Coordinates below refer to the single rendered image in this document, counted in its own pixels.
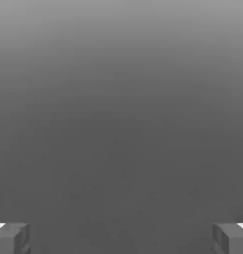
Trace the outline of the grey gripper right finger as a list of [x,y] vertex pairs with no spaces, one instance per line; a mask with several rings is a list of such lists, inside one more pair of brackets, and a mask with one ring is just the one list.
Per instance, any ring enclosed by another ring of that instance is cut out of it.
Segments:
[[215,254],[243,254],[243,223],[214,223],[212,239]]

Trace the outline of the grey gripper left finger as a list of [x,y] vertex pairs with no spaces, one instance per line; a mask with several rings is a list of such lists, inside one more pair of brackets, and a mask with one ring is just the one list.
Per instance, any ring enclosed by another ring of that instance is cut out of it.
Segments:
[[0,222],[0,254],[31,254],[30,224]]

